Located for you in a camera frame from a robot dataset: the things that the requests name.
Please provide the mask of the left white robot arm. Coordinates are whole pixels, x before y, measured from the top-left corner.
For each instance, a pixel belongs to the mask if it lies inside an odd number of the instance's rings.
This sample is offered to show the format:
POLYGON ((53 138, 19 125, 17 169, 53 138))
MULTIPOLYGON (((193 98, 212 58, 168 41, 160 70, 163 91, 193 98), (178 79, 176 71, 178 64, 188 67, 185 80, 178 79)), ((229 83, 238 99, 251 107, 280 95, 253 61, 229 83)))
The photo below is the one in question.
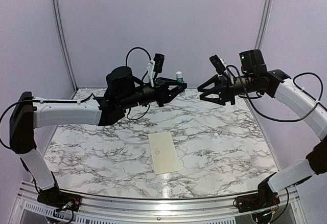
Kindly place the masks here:
POLYGON ((9 145, 6 147, 19 155, 53 206, 63 204, 65 198, 55 177, 47 167, 34 139, 34 130, 53 125, 88 124, 110 126, 125 117, 126 110, 156 102, 159 107, 170 103, 187 84, 177 80, 150 76, 144 83, 135 77, 128 66, 120 66, 106 76, 104 96, 90 95, 82 100, 51 100, 36 98, 24 92, 10 105, 13 110, 9 120, 9 145))

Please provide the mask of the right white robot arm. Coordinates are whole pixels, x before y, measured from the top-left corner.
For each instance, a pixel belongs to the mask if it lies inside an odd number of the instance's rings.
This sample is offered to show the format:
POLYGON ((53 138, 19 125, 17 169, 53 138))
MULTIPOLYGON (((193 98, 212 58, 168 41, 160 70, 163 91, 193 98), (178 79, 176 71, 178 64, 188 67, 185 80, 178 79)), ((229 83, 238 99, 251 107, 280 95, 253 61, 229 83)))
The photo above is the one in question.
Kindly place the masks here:
POLYGON ((249 93, 267 94, 299 116, 292 120, 293 123, 304 121, 320 140, 305 159, 273 174, 258 185, 253 203, 263 208, 272 201, 274 193, 305 182, 313 175, 326 173, 326 108, 285 72, 268 71, 261 50, 241 52, 239 57, 241 69, 236 76, 228 71, 231 65, 226 65, 217 55, 210 57, 217 73, 198 86, 200 99, 219 105, 227 102, 234 105, 236 96, 242 95, 250 100, 249 93))

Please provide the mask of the green white glue stick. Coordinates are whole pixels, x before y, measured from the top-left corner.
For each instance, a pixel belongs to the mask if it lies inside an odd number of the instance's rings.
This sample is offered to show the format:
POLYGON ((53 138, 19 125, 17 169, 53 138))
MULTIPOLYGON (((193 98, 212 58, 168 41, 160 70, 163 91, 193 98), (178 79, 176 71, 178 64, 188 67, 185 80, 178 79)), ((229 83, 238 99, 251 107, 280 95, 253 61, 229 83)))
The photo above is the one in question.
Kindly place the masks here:
MULTIPOLYGON (((179 83, 184 83, 182 71, 177 71, 176 72, 176 80, 179 83)), ((180 96, 184 96, 185 95, 185 91, 181 92, 179 95, 180 96)))

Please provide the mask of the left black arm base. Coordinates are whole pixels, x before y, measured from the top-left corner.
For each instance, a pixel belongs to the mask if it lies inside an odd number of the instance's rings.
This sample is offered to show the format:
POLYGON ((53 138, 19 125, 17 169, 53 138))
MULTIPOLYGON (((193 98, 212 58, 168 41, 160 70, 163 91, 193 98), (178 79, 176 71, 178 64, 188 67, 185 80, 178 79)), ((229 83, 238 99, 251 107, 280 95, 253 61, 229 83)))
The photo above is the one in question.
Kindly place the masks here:
POLYGON ((54 186, 47 190, 37 190, 37 201, 48 206, 56 207, 59 211, 68 209, 77 212, 80 207, 81 196, 61 191, 53 172, 51 174, 54 179, 54 186))

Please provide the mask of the cream paper envelope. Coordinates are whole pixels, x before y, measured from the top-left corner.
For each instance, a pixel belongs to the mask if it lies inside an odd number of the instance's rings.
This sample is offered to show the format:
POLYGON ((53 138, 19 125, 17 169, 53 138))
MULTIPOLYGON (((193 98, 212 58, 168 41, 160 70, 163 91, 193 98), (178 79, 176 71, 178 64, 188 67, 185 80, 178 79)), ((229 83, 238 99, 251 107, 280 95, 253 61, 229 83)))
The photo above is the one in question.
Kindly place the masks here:
POLYGON ((154 173, 166 174, 181 170, 170 132, 148 134, 154 173))

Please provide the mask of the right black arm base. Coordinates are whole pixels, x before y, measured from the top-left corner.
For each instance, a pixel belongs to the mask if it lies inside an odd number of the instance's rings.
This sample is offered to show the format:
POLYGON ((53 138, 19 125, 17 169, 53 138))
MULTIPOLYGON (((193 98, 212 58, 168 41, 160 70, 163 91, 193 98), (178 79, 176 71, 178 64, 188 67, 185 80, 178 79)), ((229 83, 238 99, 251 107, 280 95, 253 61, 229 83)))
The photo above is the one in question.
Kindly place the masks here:
POLYGON ((265 178, 258 185, 258 192, 249 195, 242 195, 235 198, 233 206, 236 207, 240 213, 255 211, 267 207, 273 207, 280 203, 277 192, 273 192, 268 181, 272 176, 265 178))

